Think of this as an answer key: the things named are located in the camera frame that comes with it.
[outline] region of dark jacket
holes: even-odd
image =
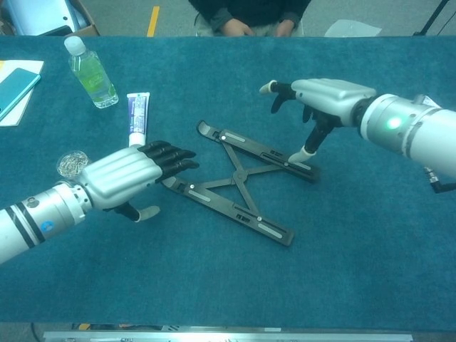
[[[230,19],[248,26],[276,23],[285,19],[298,25],[311,0],[189,0],[216,31]]]

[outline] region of blue tablecloth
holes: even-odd
[[[456,108],[456,38],[85,38],[120,96],[93,106],[58,37],[0,37],[0,59],[45,61],[20,126],[0,129],[0,207],[52,187],[58,158],[97,160],[128,143],[126,94],[150,91],[148,140],[197,152],[195,181],[231,175],[198,120],[292,153],[312,129],[302,107],[270,114],[271,79],[340,78]],[[157,185],[134,224],[86,220],[0,266],[0,321],[289,328],[456,329],[456,193],[433,194],[423,169],[335,130],[310,184],[283,173],[248,188],[260,210],[295,230],[283,247]],[[240,203],[234,190],[222,195]]]

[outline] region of water bottle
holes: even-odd
[[[97,53],[89,51],[77,36],[65,39],[65,47],[71,54],[70,68],[89,94],[93,104],[98,108],[115,105],[119,97]]]

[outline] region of robotic arm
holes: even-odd
[[[0,264],[82,222],[92,209],[111,210],[139,222],[158,207],[137,210],[128,201],[151,184],[199,165],[195,154],[168,142],[129,147],[87,166],[74,182],[0,210]]]
[[[315,155],[335,127],[356,127],[365,140],[424,165],[434,191],[456,189],[456,184],[441,185],[433,171],[456,178],[456,112],[440,108],[426,96],[407,100],[377,95],[372,88],[329,79],[271,81],[260,93],[278,93],[273,113],[286,100],[298,100],[305,105],[303,121],[311,117],[316,121],[306,144],[289,162]]]

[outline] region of smartphone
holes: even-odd
[[[0,82],[0,120],[33,88],[40,75],[16,68]]]

